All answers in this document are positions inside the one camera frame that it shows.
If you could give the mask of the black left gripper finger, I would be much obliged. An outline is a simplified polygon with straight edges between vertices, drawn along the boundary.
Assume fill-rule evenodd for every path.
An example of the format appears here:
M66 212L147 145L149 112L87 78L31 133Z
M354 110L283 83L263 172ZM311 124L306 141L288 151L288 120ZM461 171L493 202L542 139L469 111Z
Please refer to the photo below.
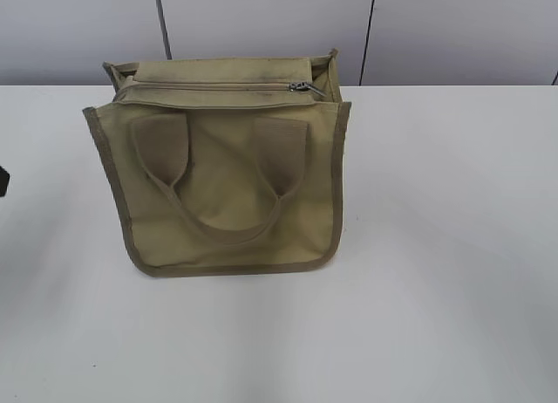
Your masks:
M10 173L0 167L0 197L5 197L10 183Z

